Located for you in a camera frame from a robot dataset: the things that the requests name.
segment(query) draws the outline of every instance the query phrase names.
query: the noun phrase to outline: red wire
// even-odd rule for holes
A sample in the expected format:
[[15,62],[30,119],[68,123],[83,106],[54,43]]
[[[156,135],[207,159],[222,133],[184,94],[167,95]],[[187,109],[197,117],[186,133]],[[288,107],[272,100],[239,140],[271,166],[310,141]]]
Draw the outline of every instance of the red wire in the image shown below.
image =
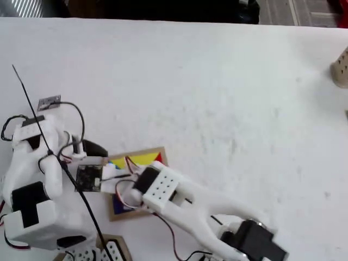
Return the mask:
[[132,173],[132,174],[134,174],[133,173],[133,170],[131,169],[131,166],[130,166],[130,164],[129,164],[129,160],[132,162],[132,160],[130,159],[130,157],[129,156],[125,156],[125,160],[126,160],[126,164],[127,164],[127,166],[128,166],[128,169],[129,169],[129,171]]
[[179,257],[178,253],[176,252],[175,234],[174,234],[173,228],[169,225],[169,223],[163,217],[159,216],[157,213],[153,213],[153,215],[160,218],[168,226],[170,233],[172,234],[172,238],[173,238],[174,255],[175,255],[176,259],[178,259],[179,261],[184,261]]

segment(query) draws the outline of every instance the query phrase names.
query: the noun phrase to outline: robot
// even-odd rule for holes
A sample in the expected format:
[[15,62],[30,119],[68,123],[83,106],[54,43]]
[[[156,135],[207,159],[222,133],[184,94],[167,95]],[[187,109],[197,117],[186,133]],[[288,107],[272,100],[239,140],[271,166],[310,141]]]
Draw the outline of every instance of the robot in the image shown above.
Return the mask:
[[[47,154],[38,124],[54,154]],[[13,210],[4,217],[8,239],[64,252],[92,243],[96,232],[89,217],[59,201],[63,193],[62,168],[54,155],[70,141],[80,139],[60,126],[53,115],[27,119],[16,126],[12,141],[13,158],[5,175],[2,196]],[[102,148],[98,153],[89,153],[88,144],[93,143],[85,141],[78,146],[66,146],[60,159],[72,162],[87,155],[107,156]],[[108,172],[108,177],[112,177],[110,171],[116,170],[106,166],[103,174]],[[40,172],[44,181],[33,181],[34,175]],[[206,251],[212,253],[206,256],[207,260],[286,259],[287,253],[272,242],[273,234],[258,221],[258,214],[252,209],[196,184],[157,161],[142,167],[138,175],[127,197],[190,233]],[[216,234],[207,222],[215,214],[235,215],[243,222],[237,231],[222,226]]]

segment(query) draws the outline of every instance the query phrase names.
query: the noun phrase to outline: white surface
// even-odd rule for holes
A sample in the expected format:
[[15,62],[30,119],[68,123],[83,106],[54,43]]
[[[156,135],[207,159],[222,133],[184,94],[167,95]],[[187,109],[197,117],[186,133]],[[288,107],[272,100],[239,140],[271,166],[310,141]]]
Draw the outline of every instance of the white surface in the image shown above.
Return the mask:
[[[260,209],[289,261],[346,258],[348,92],[328,68],[347,30],[2,18],[0,36],[0,122],[30,115],[13,63],[35,104],[57,94],[76,103],[86,137],[110,154],[165,146],[170,166]],[[79,130],[74,109],[62,111]],[[0,152],[5,173],[11,145]],[[109,223],[102,196],[87,196],[102,231],[124,236],[135,261],[175,260],[159,219]],[[196,250],[175,231],[182,257]],[[54,256],[16,252],[3,239],[0,252]]]

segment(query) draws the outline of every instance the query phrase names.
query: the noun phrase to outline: cable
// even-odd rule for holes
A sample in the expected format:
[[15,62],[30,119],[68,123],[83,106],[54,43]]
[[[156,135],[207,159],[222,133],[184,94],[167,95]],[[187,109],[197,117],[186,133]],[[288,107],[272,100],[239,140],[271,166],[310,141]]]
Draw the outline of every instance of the cable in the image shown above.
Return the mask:
[[12,141],[12,138],[9,139],[9,138],[6,138],[6,137],[5,137],[5,130],[6,130],[6,128],[7,128],[7,125],[10,123],[10,121],[13,120],[13,119],[17,119],[17,118],[23,118],[23,119],[25,119],[25,120],[28,120],[28,119],[29,119],[28,117],[26,117],[25,115],[22,115],[22,114],[20,114],[20,115],[15,115],[15,116],[12,116],[12,117],[8,118],[8,119],[6,120],[4,126],[2,127],[2,131],[1,131],[1,139],[2,139],[2,140],[4,140],[4,141]]
[[4,205],[5,205],[5,200],[3,200],[0,204],[0,213],[1,213],[2,209],[4,208]]
[[220,221],[220,220],[218,220],[216,217],[214,217],[214,216],[210,216],[212,219],[214,219],[219,225],[223,225],[223,223]]
[[47,146],[47,149],[48,149],[48,151],[51,151],[51,149],[50,149],[49,146],[48,146],[47,140],[46,140],[46,138],[45,138],[45,136],[44,136],[44,133],[43,133],[43,131],[42,131],[42,129],[41,129],[41,126],[40,126],[40,124],[39,124],[38,117],[36,117],[34,108],[33,108],[33,106],[32,106],[32,103],[30,102],[29,96],[28,96],[28,94],[27,94],[27,90],[26,90],[26,88],[24,87],[24,84],[23,84],[23,82],[22,82],[20,76],[18,75],[17,70],[16,70],[16,68],[15,68],[15,66],[14,66],[13,64],[12,64],[12,68],[13,68],[13,70],[15,70],[15,73],[16,73],[16,75],[17,75],[17,78],[18,78],[18,80],[20,80],[20,82],[21,82],[21,84],[22,84],[22,88],[23,88],[24,94],[26,95],[26,98],[27,98],[27,101],[28,101],[28,103],[29,103],[30,109],[32,110],[32,113],[33,113],[33,115],[34,115],[34,117],[35,117],[35,121],[36,121],[36,123],[37,123],[38,126],[39,126],[40,133],[41,133],[41,135],[42,135],[42,137],[43,137],[43,140],[45,141],[45,144],[46,144],[46,146]]
[[121,179],[120,181],[117,181],[117,183],[116,183],[116,185],[115,185],[115,192],[116,192],[117,197],[119,198],[119,200],[121,201],[121,203],[122,203],[123,205],[125,205],[126,207],[132,208],[132,209],[137,209],[137,208],[139,208],[141,205],[139,205],[139,206],[131,206],[131,205],[128,205],[128,204],[123,200],[123,198],[121,197],[121,194],[120,194],[120,192],[119,192],[117,186],[118,186],[121,182],[124,182],[124,181],[130,181],[130,182],[134,182],[134,183],[135,183],[135,181],[132,180],[132,179]]
[[84,120],[84,118],[83,118],[83,115],[82,115],[82,112],[80,111],[80,109],[75,105],[75,104],[73,104],[72,102],[52,102],[52,103],[50,103],[49,105],[47,105],[46,107],[45,107],[45,109],[48,109],[51,105],[54,105],[54,104],[69,104],[69,105],[71,105],[71,106],[74,106],[76,109],[77,109],[77,111],[78,111],[78,113],[79,113],[79,115],[80,115],[80,117],[81,117],[81,121],[82,121],[82,133],[81,133],[81,139],[79,140],[79,141],[73,141],[73,142],[69,142],[68,144],[66,144],[66,145],[64,145],[60,150],[59,150],[59,152],[58,152],[58,157],[60,158],[60,156],[61,156],[61,154],[62,154],[62,152],[63,152],[63,150],[65,149],[65,148],[67,148],[67,147],[69,147],[69,146],[73,146],[73,145],[79,145],[82,141],[83,141],[83,138],[84,138],[84,136],[85,136],[85,120]]
[[1,215],[0,216],[0,226],[2,226],[3,224],[4,224],[4,221],[1,221],[2,220],[2,218],[4,217],[4,216],[6,216],[7,214],[3,214],[3,215]]
[[107,253],[107,255],[108,255],[108,258],[110,259],[110,261],[112,261],[113,258],[112,258],[111,254],[110,254],[110,252],[109,252],[109,249],[107,248],[107,245],[106,245],[106,243],[105,243],[104,236],[103,236],[103,234],[102,234],[102,232],[101,232],[101,230],[100,230],[100,228],[99,228],[99,224],[98,224],[96,218],[94,217],[93,211],[92,211],[92,209],[91,209],[91,207],[90,207],[90,205],[89,205],[89,203],[88,203],[87,198],[85,197],[85,195],[83,194],[83,192],[80,190],[79,186],[77,185],[76,181],[75,181],[74,178],[72,177],[72,175],[71,175],[69,169],[67,168],[66,163],[63,162],[63,161],[61,161],[61,160],[58,158],[58,156],[56,156],[56,158],[57,158],[57,160],[58,160],[58,162],[59,162],[61,168],[65,171],[65,173],[67,174],[67,176],[68,176],[68,178],[70,179],[71,183],[74,185],[75,189],[76,189],[77,192],[80,194],[80,196],[81,196],[83,202],[85,203],[85,205],[86,205],[86,207],[87,207],[87,210],[88,210],[88,213],[90,214],[90,216],[91,216],[91,218],[92,218],[92,221],[93,221],[93,223],[94,223],[94,226],[95,226],[96,229],[97,229],[97,233],[98,233],[98,235],[99,235],[99,238],[101,239],[102,246],[103,246],[103,248],[105,249],[105,251],[106,251],[106,253]]
[[127,164],[127,166],[128,166],[129,171],[130,171],[132,174],[134,174],[134,172],[133,172],[133,170],[131,169],[131,166],[130,166],[130,164],[129,164],[129,161],[132,162],[135,166],[136,166],[136,164],[131,160],[131,158],[130,158],[129,156],[125,156],[125,161],[126,161],[126,164]]
[[[3,200],[0,204],[0,213],[2,212],[2,210],[4,208],[4,205],[5,205],[5,200]],[[4,221],[1,221],[4,216],[6,216],[6,214],[3,214],[0,216],[0,226],[2,226],[4,224]]]
[[115,176],[115,177],[112,177],[112,178],[106,178],[106,179],[102,179],[102,181],[109,181],[111,179],[115,179],[115,178],[127,178],[127,177],[131,177],[132,175],[131,174],[122,174],[122,175],[118,175],[118,176]]
[[27,246],[16,246],[14,244],[12,244],[6,237],[6,232],[4,231],[4,237],[5,237],[5,242],[8,246],[14,248],[14,249],[17,249],[17,250],[30,250],[30,246],[27,245]]
[[72,261],[75,261],[75,256],[72,253],[70,253],[69,251],[65,251],[65,253],[72,257]]
[[[36,114],[35,114],[35,111],[34,111],[34,109],[33,109],[33,106],[32,106],[32,104],[31,104],[31,102],[30,102],[29,97],[28,97],[26,88],[24,87],[24,84],[23,84],[22,80],[20,79],[20,77],[19,77],[19,75],[18,75],[18,73],[17,73],[17,71],[16,71],[14,65],[12,65],[12,67],[13,67],[13,69],[15,70],[15,73],[16,73],[18,79],[20,80],[20,82],[21,82],[21,84],[22,84],[24,94],[26,95],[26,98],[27,98],[27,100],[28,100],[28,103],[29,103],[29,105],[30,105],[30,108],[31,108],[31,110],[32,110],[32,113],[33,113],[33,115],[34,115],[34,117],[35,117],[36,124],[39,126],[40,133],[41,133],[41,135],[42,135],[42,137],[43,137],[43,139],[44,139],[44,141],[45,141],[45,143],[46,143],[46,146],[47,146],[47,148],[48,148],[48,155],[51,155],[51,154],[54,155],[54,153],[52,152],[52,150],[51,150],[51,149],[49,148],[49,146],[48,146],[48,143],[47,143],[47,141],[46,141],[45,135],[44,135],[44,133],[43,133],[43,131],[42,131],[42,129],[41,129],[41,126],[40,126],[40,124],[39,124],[39,122],[38,122],[38,118],[36,117]],[[71,104],[71,105],[73,105],[73,106],[78,110],[78,112],[79,112],[79,114],[80,114],[80,116],[81,116],[83,128],[82,128],[81,140],[80,140],[79,142],[77,142],[77,143],[79,144],[79,143],[82,142],[83,136],[84,136],[84,119],[83,119],[83,115],[82,115],[81,111],[78,109],[78,107],[77,107],[76,105],[74,105],[74,104],[72,104],[72,103],[69,103],[69,102],[60,102],[60,103],[66,103],[66,104]],[[101,230],[100,230],[100,228],[99,228],[99,224],[98,224],[96,218],[94,217],[93,211],[92,211],[92,209],[91,209],[91,207],[90,207],[90,205],[89,205],[89,203],[88,203],[88,201],[87,201],[85,195],[82,193],[82,191],[80,190],[80,188],[79,188],[79,186],[77,185],[76,181],[74,180],[74,178],[73,178],[72,175],[70,174],[70,172],[69,172],[69,170],[68,170],[68,168],[67,168],[67,164],[64,163],[63,161],[61,161],[60,158],[59,158],[59,156],[60,156],[60,154],[61,154],[61,151],[62,151],[63,149],[64,149],[64,147],[62,147],[62,148],[60,149],[58,155],[57,155],[57,156],[55,155],[55,157],[56,157],[57,161],[59,162],[59,165],[61,166],[61,168],[65,171],[65,173],[67,174],[68,178],[70,179],[70,181],[72,182],[72,184],[74,185],[74,187],[76,188],[76,190],[78,191],[78,193],[80,194],[82,200],[84,201],[84,203],[85,203],[85,205],[86,205],[86,207],[87,207],[87,210],[88,210],[88,212],[89,212],[89,214],[90,214],[90,216],[91,216],[91,218],[92,218],[92,221],[93,221],[93,223],[94,223],[94,225],[95,225],[95,227],[96,227],[96,229],[97,229],[99,238],[100,238],[100,240],[101,240],[101,242],[102,242],[102,246],[103,246],[103,248],[105,249],[105,251],[106,251],[106,253],[107,253],[108,258],[110,259],[110,261],[113,261],[113,258],[112,258],[111,254],[110,254],[110,251],[109,251],[109,249],[107,248],[107,245],[106,245],[106,243],[105,243],[104,236],[103,236],[103,234],[102,234],[102,232],[101,232]],[[11,244],[10,242],[8,242],[8,240],[7,240],[7,238],[6,238],[6,235],[5,235],[5,241],[8,243],[8,245]]]
[[176,257],[176,259],[178,259],[178,261],[188,261],[194,254],[197,254],[197,253],[200,253],[200,254],[212,254],[212,253],[209,253],[209,252],[204,252],[204,251],[194,251],[191,253],[191,255],[187,258],[187,259],[181,259],[176,251],[176,244],[175,244],[175,234],[174,234],[174,230],[173,228],[169,225],[169,223],[163,218],[161,217],[160,215],[158,215],[157,213],[153,213],[154,216],[160,218],[169,228],[171,234],[172,234],[172,238],[173,238],[173,250],[174,250],[174,255]]

